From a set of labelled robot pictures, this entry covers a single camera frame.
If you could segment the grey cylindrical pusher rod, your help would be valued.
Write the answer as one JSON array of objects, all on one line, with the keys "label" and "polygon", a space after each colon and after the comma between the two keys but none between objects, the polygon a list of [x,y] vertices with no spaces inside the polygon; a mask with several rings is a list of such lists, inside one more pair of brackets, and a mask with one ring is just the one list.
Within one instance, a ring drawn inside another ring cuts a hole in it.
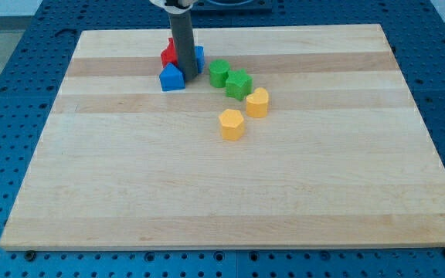
[{"label": "grey cylindrical pusher rod", "polygon": [[175,44],[178,68],[182,72],[185,82],[189,82],[199,74],[191,12],[188,8],[175,8],[173,12],[169,13],[168,17]]}]

